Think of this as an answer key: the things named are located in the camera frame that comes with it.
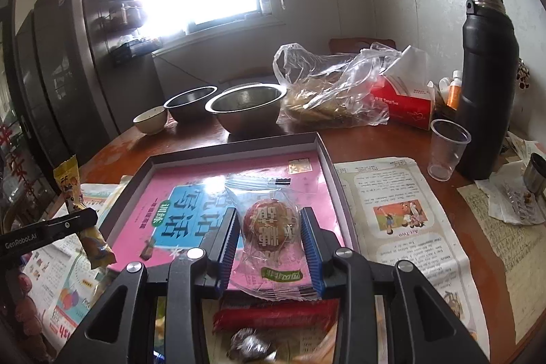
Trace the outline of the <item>red snack bar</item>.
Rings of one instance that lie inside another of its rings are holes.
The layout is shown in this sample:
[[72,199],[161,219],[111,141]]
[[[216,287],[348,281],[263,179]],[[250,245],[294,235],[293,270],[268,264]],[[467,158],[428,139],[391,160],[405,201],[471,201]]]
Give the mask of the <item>red snack bar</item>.
[[228,294],[213,316],[213,331],[318,328],[327,332],[338,320],[338,311],[337,299],[273,302]]

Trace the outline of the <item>clear red mooncake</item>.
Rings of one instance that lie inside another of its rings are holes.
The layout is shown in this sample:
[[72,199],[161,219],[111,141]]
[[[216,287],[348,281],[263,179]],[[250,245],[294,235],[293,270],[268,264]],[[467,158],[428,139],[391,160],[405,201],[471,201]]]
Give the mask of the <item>clear red mooncake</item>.
[[314,301],[301,239],[298,199],[288,177],[228,175],[226,194],[237,209],[243,248],[230,283],[266,301]]

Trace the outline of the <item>foil candy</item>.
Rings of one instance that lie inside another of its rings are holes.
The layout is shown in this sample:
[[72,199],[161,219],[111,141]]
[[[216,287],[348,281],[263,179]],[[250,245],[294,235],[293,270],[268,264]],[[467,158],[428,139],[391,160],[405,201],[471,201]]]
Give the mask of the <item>foil candy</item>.
[[239,329],[230,338],[228,357],[239,363],[274,361],[277,355],[277,347],[270,336],[256,329]]

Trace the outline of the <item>yellow long snack pack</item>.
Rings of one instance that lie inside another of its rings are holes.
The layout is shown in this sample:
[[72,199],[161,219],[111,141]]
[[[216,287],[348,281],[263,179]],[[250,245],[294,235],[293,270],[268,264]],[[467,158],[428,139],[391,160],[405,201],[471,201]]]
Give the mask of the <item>yellow long snack pack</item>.
[[[83,202],[79,166],[75,155],[54,169],[54,177],[62,192],[68,212],[74,214],[87,210]],[[91,269],[105,267],[116,262],[113,250],[104,240],[96,223],[79,231],[78,237],[87,259],[90,261]]]

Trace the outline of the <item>student English newspaper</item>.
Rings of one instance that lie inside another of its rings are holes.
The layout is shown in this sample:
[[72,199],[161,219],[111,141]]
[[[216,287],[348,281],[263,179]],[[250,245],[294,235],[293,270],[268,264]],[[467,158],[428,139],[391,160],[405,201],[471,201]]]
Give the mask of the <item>student English newspaper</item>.
[[[311,207],[321,227],[332,231],[342,245],[342,217],[336,216],[327,168],[316,154],[251,160],[250,163],[217,163],[169,167],[151,176],[136,207],[113,242],[117,257],[108,272],[119,272],[129,261],[146,266],[167,263],[185,248],[197,245],[217,228],[227,207],[233,207],[225,190],[228,175],[288,177],[303,193],[299,204]],[[487,357],[490,341],[485,316],[472,278],[469,259],[451,228],[447,215],[432,193],[425,176],[410,158],[381,158],[337,163],[336,171],[348,201],[361,253],[374,262],[394,265],[407,260],[429,279],[460,321],[477,340]],[[123,187],[83,184],[85,205],[98,213],[102,224]],[[197,195],[197,210],[182,207]],[[88,313],[105,272],[91,270],[76,235],[32,253],[23,271],[32,281],[30,297],[43,323],[44,335],[59,351]]]

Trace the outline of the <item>dark refrigerator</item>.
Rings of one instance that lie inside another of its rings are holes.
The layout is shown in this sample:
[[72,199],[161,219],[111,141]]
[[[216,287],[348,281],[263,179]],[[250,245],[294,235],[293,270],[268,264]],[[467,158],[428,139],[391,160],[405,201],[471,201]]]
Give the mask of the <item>dark refrigerator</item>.
[[60,163],[85,164],[164,103],[152,59],[160,42],[144,19],[137,0],[36,0],[21,25],[8,21],[9,89],[49,183]]

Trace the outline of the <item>large steel bowl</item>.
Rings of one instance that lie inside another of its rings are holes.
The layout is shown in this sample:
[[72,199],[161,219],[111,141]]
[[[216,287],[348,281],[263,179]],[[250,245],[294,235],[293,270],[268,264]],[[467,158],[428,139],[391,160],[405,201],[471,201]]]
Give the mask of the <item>large steel bowl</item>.
[[253,83],[229,88],[204,106],[230,134],[256,134],[276,125],[287,88]]

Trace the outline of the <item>clear plastic bag with bread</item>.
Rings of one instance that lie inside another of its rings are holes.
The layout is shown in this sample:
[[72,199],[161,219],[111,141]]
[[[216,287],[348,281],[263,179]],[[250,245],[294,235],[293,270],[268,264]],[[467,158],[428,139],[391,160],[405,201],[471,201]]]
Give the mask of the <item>clear plastic bag with bread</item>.
[[281,45],[272,62],[286,89],[281,110],[307,128],[352,128],[384,125],[390,113],[373,93],[402,53],[372,43],[357,54],[316,55],[298,43]]

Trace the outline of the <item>clear plastic cup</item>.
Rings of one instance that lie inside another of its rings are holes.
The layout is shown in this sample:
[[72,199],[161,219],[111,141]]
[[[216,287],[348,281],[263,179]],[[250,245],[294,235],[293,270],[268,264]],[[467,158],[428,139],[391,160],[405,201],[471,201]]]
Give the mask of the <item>clear plastic cup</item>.
[[446,182],[458,166],[471,135],[461,125],[447,119],[433,120],[430,129],[428,173],[433,179]]

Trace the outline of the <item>small ceramic bowl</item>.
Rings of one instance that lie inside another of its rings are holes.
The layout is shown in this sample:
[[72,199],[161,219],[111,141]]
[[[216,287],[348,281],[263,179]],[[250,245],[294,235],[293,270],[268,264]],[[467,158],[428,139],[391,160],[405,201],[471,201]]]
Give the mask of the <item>small ceramic bowl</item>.
[[160,105],[137,115],[132,122],[144,135],[155,135],[164,129],[168,116],[168,110]]

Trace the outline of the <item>dark steel bowl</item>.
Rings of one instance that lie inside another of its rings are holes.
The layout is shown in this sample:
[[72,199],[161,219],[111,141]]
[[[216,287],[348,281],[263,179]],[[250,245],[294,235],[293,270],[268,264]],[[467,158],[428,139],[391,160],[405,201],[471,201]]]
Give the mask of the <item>dark steel bowl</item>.
[[208,116],[204,106],[216,93],[216,86],[186,90],[167,100],[164,107],[179,124],[195,122]]

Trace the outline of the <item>red tissue box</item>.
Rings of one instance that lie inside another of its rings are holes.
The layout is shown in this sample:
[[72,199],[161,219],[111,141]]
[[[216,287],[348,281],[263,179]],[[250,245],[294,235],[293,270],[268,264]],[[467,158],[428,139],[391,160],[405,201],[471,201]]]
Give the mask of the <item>red tissue box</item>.
[[430,78],[429,55],[408,45],[381,74],[372,93],[388,106],[390,121],[428,130],[435,104]]

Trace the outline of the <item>white crumpled tissue paper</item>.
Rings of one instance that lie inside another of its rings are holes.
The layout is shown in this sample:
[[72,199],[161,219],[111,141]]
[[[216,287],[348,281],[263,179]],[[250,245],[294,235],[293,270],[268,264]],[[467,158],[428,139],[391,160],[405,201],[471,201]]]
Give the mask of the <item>white crumpled tissue paper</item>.
[[545,191],[540,196],[530,193],[523,181],[529,157],[536,152],[545,158],[545,147],[538,141],[528,141],[508,131],[506,141],[518,156],[518,161],[502,165],[488,179],[476,180],[477,187],[489,199],[489,215],[513,225],[545,223]]

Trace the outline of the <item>wooden chair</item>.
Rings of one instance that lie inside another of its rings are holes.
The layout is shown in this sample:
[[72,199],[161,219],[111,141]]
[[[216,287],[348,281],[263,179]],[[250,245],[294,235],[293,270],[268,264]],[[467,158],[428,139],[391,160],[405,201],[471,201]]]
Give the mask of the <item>wooden chair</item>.
[[369,49],[373,43],[396,49],[396,42],[391,39],[375,38],[332,38],[329,40],[329,51],[333,54],[357,54],[362,49]]

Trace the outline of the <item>handwritten paper sheet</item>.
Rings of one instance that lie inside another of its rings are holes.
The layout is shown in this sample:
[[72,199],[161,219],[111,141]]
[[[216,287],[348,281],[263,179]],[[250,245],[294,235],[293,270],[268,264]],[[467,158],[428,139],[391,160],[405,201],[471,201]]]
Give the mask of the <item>handwritten paper sheet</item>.
[[545,227],[512,225],[490,217],[488,197],[475,185],[458,192],[503,262],[519,341],[545,311]]

